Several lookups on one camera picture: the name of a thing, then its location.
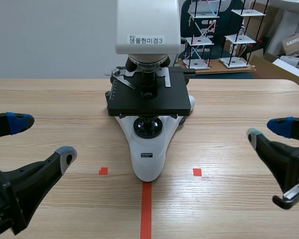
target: white microscope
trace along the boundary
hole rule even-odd
[[[185,75],[195,71],[168,68],[168,54],[178,54],[180,46],[178,0],[117,0],[116,53],[129,56],[125,67],[111,73],[107,109],[129,142],[135,174],[145,182],[160,175],[171,138],[194,109]]]

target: microscope stage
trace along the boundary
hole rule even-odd
[[[191,105],[184,73],[171,68],[169,77],[169,88],[165,87],[164,77],[157,77],[157,96],[153,99],[142,97],[142,73],[124,77],[135,89],[115,79],[107,99],[109,116],[189,116]]]

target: wooden table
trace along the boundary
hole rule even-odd
[[[78,158],[45,197],[22,239],[139,239],[142,182],[127,140],[107,115],[109,80],[3,80],[0,113],[28,113],[34,126],[0,138],[0,169],[44,160],[63,145]],[[299,239],[299,203],[281,196],[247,142],[250,127],[299,117],[299,86],[286,80],[191,80],[196,106],[172,139],[161,176],[152,183],[153,239]],[[107,176],[99,176],[108,167]],[[193,176],[202,169],[202,177]],[[10,231],[0,238],[14,238]]]

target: red tape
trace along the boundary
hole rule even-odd
[[[193,168],[194,176],[201,177],[201,168]]]
[[[151,183],[143,182],[141,239],[151,239]]]
[[[108,168],[101,168],[99,171],[99,175],[108,175]]]

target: white sink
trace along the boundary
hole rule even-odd
[[[269,0],[270,5],[284,11],[277,31],[270,41],[267,52],[273,55],[282,53],[282,41],[292,36],[299,24],[299,0]]]
[[[299,0],[269,0],[270,5],[288,10],[299,12]]]

